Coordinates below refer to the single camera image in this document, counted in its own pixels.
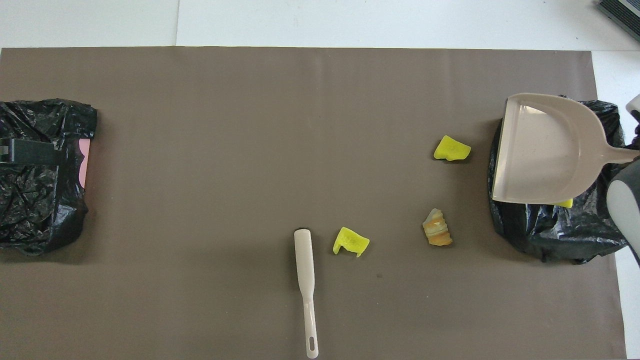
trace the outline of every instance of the yellow sponge piece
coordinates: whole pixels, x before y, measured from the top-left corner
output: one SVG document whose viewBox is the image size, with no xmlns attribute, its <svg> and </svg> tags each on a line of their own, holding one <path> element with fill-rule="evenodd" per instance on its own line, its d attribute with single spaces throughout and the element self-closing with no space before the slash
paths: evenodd
<svg viewBox="0 0 640 360">
<path fill-rule="evenodd" d="M 356 234 L 353 230 L 343 227 L 340 229 L 338 237 L 335 239 L 335 243 L 333 243 L 333 253 L 338 254 L 340 248 L 344 247 L 346 250 L 358 254 L 356 255 L 356 258 L 359 258 L 364 250 L 367 249 L 368 245 L 369 239 Z"/>
<path fill-rule="evenodd" d="M 445 135 L 438 144 L 436 151 L 433 153 L 433 157 L 438 160 L 447 159 L 449 161 L 453 161 L 466 159 L 470 153 L 471 146 L 457 142 Z"/>
<path fill-rule="evenodd" d="M 562 201 L 562 202 L 557 202 L 557 203 L 551 204 L 551 205 L 558 205 L 558 206 L 562 206 L 563 208 L 571 209 L 571 207 L 573 206 L 573 199 L 569 199 L 567 201 Z"/>
</svg>

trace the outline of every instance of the yellow object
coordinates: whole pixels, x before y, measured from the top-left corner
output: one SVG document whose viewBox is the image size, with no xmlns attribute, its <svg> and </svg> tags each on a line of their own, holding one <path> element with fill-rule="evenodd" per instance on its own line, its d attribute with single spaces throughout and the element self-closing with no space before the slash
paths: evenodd
<svg viewBox="0 0 640 360">
<path fill-rule="evenodd" d="M 444 246 L 453 242 L 447 222 L 442 217 L 442 211 L 438 209 L 431 210 L 427 219 L 422 223 L 422 228 L 427 240 L 432 245 Z"/>
<path fill-rule="evenodd" d="M 369 239 L 356 234 L 353 230 L 343 227 L 340 229 L 338 237 L 335 239 L 335 243 L 333 243 L 333 253 L 338 254 L 340 248 L 344 247 L 346 250 L 358 254 L 356 255 L 356 258 L 359 258 L 364 250 L 367 249 L 368 245 Z"/>
<path fill-rule="evenodd" d="M 470 153 L 471 146 L 457 142 L 445 135 L 438 144 L 436 151 L 433 153 L 433 157 L 438 160 L 447 159 L 449 161 L 454 161 L 466 159 Z"/>
<path fill-rule="evenodd" d="M 563 208 L 571 209 L 571 207 L 573 206 L 573 199 L 569 199 L 567 201 L 562 201 L 562 202 L 557 202 L 557 203 L 551 204 L 551 205 L 558 205 L 558 206 L 562 206 Z"/>
</svg>

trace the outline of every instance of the dustpan handle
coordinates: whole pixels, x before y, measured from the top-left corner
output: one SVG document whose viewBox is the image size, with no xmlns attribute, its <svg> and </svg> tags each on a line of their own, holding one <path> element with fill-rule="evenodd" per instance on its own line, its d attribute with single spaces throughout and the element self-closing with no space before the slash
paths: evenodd
<svg viewBox="0 0 640 360">
<path fill-rule="evenodd" d="M 640 151 L 630 149 L 620 149 L 618 147 L 608 146 L 602 153 L 602 161 L 606 164 L 624 164 L 633 161 L 640 156 Z"/>
</svg>

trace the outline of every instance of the trash bag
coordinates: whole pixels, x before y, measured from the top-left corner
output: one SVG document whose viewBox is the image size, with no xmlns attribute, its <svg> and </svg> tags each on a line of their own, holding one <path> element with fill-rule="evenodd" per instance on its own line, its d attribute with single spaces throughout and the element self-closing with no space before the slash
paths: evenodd
<svg viewBox="0 0 640 360">
<path fill-rule="evenodd" d="M 582 101 L 593 111 L 605 130 L 607 142 L 624 147 L 618 107 L 603 101 Z M 493 177 L 500 130 L 493 137 L 489 160 L 489 207 L 493 228 L 514 248 L 540 258 L 542 262 L 560 259 L 584 264 L 596 255 L 607 255 L 627 246 L 607 209 L 607 189 L 621 165 L 607 164 L 598 179 L 574 198 L 570 209 L 541 204 L 512 204 L 492 200 Z"/>
<path fill-rule="evenodd" d="M 96 124 L 97 111 L 79 102 L 0 102 L 3 144 L 44 146 L 58 155 L 55 164 L 0 163 L 0 249 L 39 255 L 78 238 L 88 211 L 78 178 L 84 160 L 79 141 L 93 138 Z"/>
</svg>

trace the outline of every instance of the brown mat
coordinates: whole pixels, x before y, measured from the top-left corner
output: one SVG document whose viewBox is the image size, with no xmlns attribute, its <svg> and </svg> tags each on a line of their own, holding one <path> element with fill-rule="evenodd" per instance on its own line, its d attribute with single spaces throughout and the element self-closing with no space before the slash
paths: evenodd
<svg viewBox="0 0 640 360">
<path fill-rule="evenodd" d="M 542 264 L 493 231 L 488 151 L 518 92 L 595 99 L 590 53 L 3 49 L 0 99 L 101 122 L 82 237 L 0 255 L 0 358 L 303 359 L 301 226 L 320 359 L 625 357 L 613 256 Z M 432 160 L 444 134 L 466 163 Z M 434 207 L 451 248 L 424 237 Z M 332 254 L 341 226 L 361 258 Z"/>
</svg>

